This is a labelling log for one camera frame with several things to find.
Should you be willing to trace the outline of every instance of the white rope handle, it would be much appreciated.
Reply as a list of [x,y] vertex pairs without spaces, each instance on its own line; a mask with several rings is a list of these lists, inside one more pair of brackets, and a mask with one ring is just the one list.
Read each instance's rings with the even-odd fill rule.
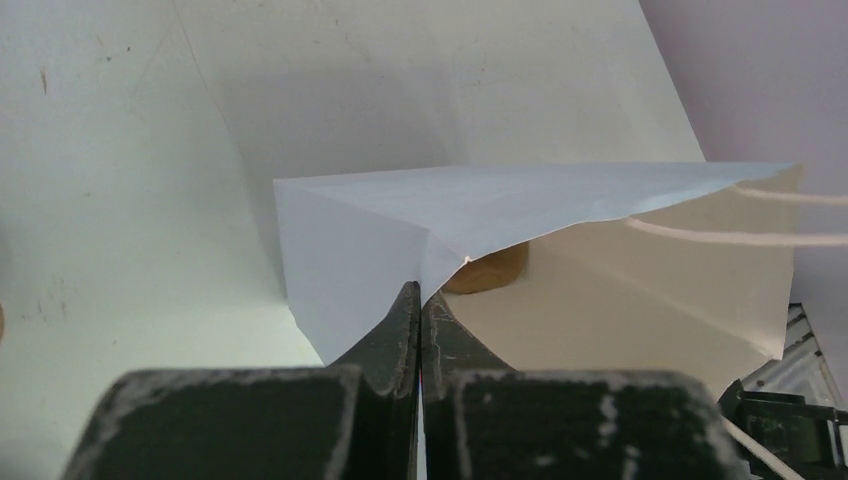
[[[734,185],[736,193],[750,198],[810,205],[848,206],[846,195],[806,195],[801,193],[769,192],[755,188]],[[662,237],[699,243],[720,243],[752,247],[845,247],[848,235],[792,235],[784,233],[745,233],[745,232],[705,232],[680,228],[664,227],[627,218],[624,223],[640,230]]]
[[740,187],[738,185],[734,185],[733,190],[740,195],[750,198],[758,198],[760,200],[848,207],[848,195],[807,195],[803,193],[769,192],[766,190],[757,190],[755,188]]
[[777,458],[775,454],[771,453],[766,449],[766,447],[760,445],[759,442],[748,436],[747,433],[743,432],[730,420],[724,417],[722,417],[721,420],[722,423],[724,423],[724,428],[726,428],[730,433],[730,436],[737,442],[741,443],[742,446],[755,457],[762,460],[763,463],[765,463],[774,473],[780,475],[785,480],[804,480],[804,477],[799,475],[798,472],[792,470],[792,468],[785,464],[783,460]]
[[636,230],[661,237],[698,243],[722,243],[751,247],[845,247],[848,235],[791,235],[784,233],[702,232],[663,227],[626,218],[624,224]]

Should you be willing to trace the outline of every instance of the white surface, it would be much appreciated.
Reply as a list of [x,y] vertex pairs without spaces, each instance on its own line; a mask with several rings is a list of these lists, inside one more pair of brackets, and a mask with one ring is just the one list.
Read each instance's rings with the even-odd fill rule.
[[0,478],[126,370],[317,362],[272,178],[610,159],[702,161],[635,0],[4,2]]

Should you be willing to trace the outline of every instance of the round brown object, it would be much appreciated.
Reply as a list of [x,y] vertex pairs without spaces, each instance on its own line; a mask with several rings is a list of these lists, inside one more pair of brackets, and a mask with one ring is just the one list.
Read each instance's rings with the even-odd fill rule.
[[490,253],[460,268],[442,289],[465,295],[505,287],[521,275],[529,252],[530,243],[524,242]]

